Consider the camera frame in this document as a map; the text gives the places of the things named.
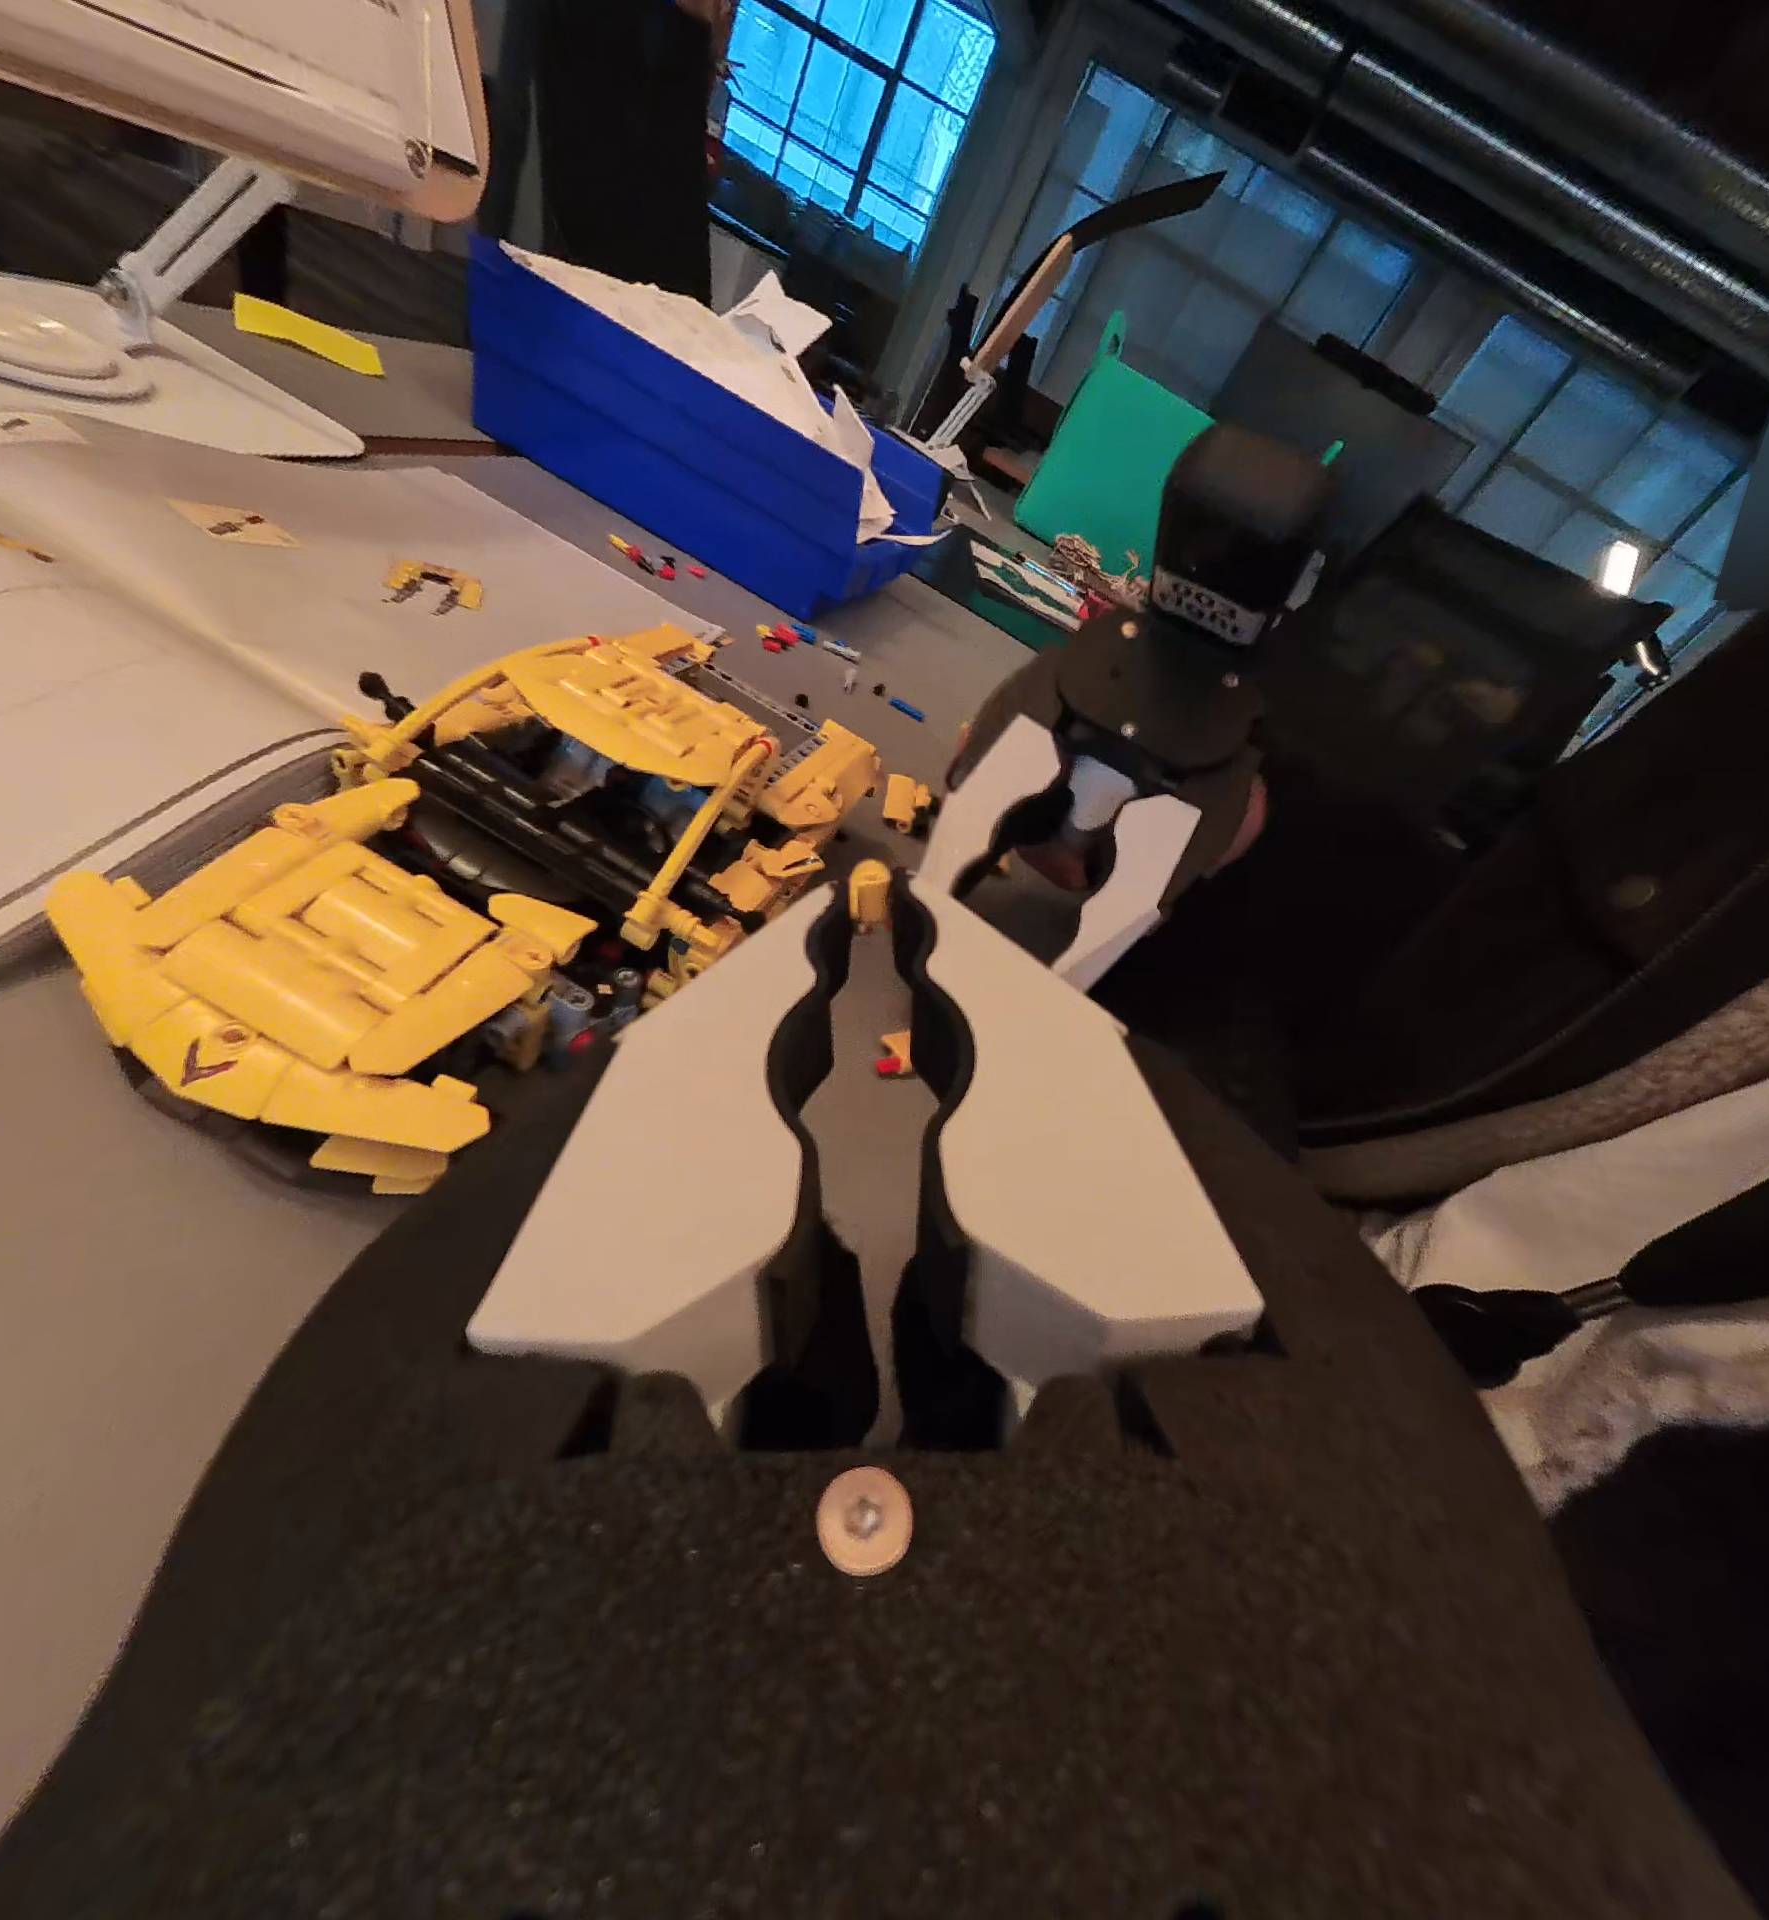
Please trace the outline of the yellow sticky note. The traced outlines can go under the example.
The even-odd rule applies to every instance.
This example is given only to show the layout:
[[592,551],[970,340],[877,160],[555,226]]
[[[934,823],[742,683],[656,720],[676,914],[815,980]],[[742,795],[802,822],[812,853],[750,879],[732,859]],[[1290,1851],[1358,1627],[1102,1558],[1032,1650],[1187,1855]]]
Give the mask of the yellow sticky note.
[[231,318],[236,330],[248,340],[277,341],[295,347],[307,357],[322,360],[330,367],[355,373],[364,378],[384,378],[381,354],[355,334],[344,327],[322,325],[310,317],[302,317],[278,301],[264,301],[249,292],[236,292],[231,300]]

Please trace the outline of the white desk lamp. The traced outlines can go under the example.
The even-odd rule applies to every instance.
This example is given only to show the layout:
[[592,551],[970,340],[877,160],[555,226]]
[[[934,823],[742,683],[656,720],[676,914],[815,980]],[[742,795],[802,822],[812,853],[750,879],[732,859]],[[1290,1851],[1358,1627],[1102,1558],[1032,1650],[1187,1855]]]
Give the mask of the white desk lamp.
[[259,222],[475,216],[488,102],[470,3],[0,3],[0,81],[176,139],[219,168],[96,288],[0,275],[0,410],[120,419],[302,462],[358,433],[169,321]]

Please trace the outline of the grey desk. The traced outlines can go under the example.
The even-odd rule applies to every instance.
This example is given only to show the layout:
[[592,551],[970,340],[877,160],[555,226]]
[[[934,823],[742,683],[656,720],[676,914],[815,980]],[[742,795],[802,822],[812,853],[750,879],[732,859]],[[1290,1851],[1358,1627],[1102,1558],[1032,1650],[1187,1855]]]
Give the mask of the grey desk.
[[[387,378],[245,340],[228,307],[176,325],[364,437],[377,467],[437,466],[579,546],[614,576],[630,516],[470,423],[469,354],[381,321]],[[864,660],[750,645],[747,681],[806,693],[864,733],[887,766],[937,783],[956,733],[1029,651],[907,575],[826,631]],[[877,1043],[904,1024],[882,935],[852,944],[832,1008],[835,1060],[806,1106],[825,1214],[864,1268],[878,1422],[895,1437],[890,1310],[914,1245],[910,1176],[931,1112],[917,1079],[878,1079]],[[328,1283],[401,1214],[255,1175],[153,1112],[114,1069],[70,974],[0,975],[0,1829],[40,1782],[120,1654],[153,1572],[277,1356]]]

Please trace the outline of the yellow wedge brick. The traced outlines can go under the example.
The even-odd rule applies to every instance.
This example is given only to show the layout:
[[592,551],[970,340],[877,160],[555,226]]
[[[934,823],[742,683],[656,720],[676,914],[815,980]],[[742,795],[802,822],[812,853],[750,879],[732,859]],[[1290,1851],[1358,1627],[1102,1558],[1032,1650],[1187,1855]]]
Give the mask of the yellow wedge brick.
[[452,1155],[416,1145],[325,1136],[310,1155],[310,1168],[368,1179],[378,1196],[420,1196],[433,1188],[452,1166]]

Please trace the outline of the green board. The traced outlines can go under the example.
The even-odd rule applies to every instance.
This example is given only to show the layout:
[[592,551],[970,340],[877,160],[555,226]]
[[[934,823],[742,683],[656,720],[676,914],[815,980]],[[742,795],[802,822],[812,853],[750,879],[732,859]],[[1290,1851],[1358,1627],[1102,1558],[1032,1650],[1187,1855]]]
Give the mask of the green board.
[[1081,538],[1102,561],[1151,555],[1164,495],[1177,492],[1177,531],[1307,541],[1328,555],[1366,542],[1343,505],[1341,460],[1239,419],[1208,417],[1125,360],[1129,318],[1114,310],[1088,371],[1065,403],[1016,525],[1043,542]]

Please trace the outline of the brown fleece-lined jacket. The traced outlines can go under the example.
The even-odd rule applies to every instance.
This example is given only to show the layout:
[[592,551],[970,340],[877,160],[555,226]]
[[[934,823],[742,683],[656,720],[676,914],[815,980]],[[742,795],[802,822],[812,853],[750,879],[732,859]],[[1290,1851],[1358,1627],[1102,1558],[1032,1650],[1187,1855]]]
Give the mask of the brown fleece-lined jacket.
[[1769,617],[1560,760],[1526,816],[1569,849],[1629,975],[1506,1106],[1335,1145],[1299,1136],[1341,1206],[1430,1202],[1769,1077]]

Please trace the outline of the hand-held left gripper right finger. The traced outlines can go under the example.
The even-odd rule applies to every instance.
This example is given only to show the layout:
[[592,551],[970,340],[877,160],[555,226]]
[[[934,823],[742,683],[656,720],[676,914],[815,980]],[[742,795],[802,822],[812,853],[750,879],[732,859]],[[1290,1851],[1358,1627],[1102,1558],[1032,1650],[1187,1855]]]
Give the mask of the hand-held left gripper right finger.
[[1003,1442],[1065,1377],[1241,1349],[1263,1300],[1129,1034],[921,879],[894,879],[937,1099],[895,1283],[903,1442]]

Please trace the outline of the yellow toy brick car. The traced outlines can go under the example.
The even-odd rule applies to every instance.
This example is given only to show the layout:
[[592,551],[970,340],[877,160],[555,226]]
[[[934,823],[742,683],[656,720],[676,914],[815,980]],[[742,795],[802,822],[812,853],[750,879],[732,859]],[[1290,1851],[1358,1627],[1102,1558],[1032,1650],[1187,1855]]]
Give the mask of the yellow toy brick car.
[[825,879],[877,746],[706,641],[562,638],[424,700],[378,674],[328,797],[160,896],[65,875],[45,918],[140,1090],[291,1176],[330,1135],[453,1158],[488,1069],[562,1066]]

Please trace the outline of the person's right forearm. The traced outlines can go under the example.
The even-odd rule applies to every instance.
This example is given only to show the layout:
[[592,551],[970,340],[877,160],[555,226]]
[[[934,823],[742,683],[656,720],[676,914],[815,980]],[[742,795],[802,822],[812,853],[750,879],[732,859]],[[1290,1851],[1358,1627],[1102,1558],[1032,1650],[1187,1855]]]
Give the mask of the person's right forearm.
[[1283,1109],[1310,1145],[1506,1106],[1629,975],[1540,816],[1464,861],[1353,843],[1274,927]]

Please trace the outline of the crumpled white paper bags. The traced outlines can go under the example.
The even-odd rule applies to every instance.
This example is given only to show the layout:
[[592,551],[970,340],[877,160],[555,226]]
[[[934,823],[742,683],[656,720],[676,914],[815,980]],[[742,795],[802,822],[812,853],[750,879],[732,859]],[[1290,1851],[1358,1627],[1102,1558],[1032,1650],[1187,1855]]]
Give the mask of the crumpled white paper bags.
[[690,391],[706,410],[722,403],[750,426],[772,427],[785,479],[803,477],[803,449],[849,475],[857,500],[832,510],[835,533],[849,533],[858,549],[887,542],[914,551],[946,538],[940,505],[890,505],[878,483],[878,443],[852,399],[841,387],[825,399],[803,376],[802,354],[825,341],[831,321],[782,292],[772,272],[732,310],[714,312],[648,281],[621,281],[522,248],[496,251],[521,288],[545,285],[575,317],[605,325],[617,361],[638,371],[648,397]]

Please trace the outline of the metal ceiling duct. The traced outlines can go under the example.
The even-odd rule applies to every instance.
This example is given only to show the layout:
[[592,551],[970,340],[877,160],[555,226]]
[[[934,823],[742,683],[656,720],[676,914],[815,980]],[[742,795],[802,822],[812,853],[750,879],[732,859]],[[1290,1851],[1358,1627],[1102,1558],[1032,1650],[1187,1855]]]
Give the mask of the metal ceiling duct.
[[1170,3],[1769,378],[1769,178],[1493,3]]

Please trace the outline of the scattered small brick pins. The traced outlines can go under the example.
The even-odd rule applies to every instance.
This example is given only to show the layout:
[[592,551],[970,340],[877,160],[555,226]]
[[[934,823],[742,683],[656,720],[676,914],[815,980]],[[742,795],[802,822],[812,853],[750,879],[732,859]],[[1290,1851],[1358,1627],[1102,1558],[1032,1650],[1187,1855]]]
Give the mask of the scattered small brick pins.
[[644,575],[679,612],[726,638],[722,664],[743,683],[871,737],[887,760],[931,772],[956,733],[1026,651],[920,576],[900,576],[841,608],[792,617],[714,562],[666,538],[602,531],[592,551]]

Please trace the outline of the open instruction booklet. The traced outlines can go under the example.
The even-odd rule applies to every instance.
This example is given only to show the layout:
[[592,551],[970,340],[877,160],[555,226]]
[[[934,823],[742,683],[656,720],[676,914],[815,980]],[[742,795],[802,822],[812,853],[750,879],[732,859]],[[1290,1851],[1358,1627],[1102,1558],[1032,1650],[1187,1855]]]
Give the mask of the open instruction booklet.
[[364,671],[422,698],[664,622],[722,638],[453,470],[0,410],[0,968],[61,875],[169,885],[320,797]]

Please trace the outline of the white hoodie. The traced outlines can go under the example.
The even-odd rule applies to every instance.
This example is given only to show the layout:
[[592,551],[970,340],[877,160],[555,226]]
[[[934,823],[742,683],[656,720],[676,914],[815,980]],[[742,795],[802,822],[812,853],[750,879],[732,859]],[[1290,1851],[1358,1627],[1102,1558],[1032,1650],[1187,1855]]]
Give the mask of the white hoodie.
[[[1358,1225],[1405,1288],[1569,1293],[1763,1179],[1769,1077]],[[1609,1314],[1481,1403],[1537,1511],[1553,1516],[1659,1429],[1769,1429],[1769,1303]]]

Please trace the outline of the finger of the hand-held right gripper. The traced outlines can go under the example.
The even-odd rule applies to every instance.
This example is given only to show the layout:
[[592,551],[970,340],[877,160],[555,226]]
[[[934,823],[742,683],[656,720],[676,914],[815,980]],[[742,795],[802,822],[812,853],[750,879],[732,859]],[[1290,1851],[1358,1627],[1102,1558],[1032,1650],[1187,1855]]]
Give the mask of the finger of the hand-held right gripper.
[[917,871],[926,905],[967,899],[1005,855],[1045,843],[1065,823],[1071,770],[1062,744],[1016,716],[947,792]]
[[1164,925],[1197,826],[1201,812],[1174,795],[1138,797],[1118,812],[1109,875],[1083,902],[1076,932],[1052,964],[1058,980],[1088,994]]

